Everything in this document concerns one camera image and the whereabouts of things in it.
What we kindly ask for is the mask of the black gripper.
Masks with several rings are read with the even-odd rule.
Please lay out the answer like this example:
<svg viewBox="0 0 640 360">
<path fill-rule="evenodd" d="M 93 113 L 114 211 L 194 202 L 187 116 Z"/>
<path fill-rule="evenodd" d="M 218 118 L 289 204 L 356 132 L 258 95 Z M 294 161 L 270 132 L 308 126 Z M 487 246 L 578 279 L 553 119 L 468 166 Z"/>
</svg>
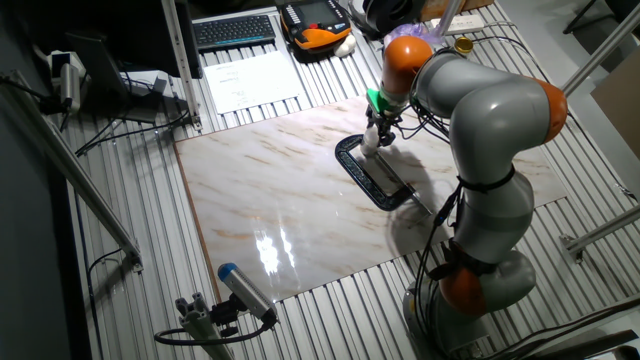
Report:
<svg viewBox="0 0 640 360">
<path fill-rule="evenodd" d="M 367 127 L 366 134 L 377 134 L 379 136 L 378 146 L 390 146 L 396 134 L 392 131 L 392 127 L 403 121 L 399 114 L 386 114 L 384 111 L 377 110 L 373 105 L 369 104 L 366 109 Z"/>
</svg>

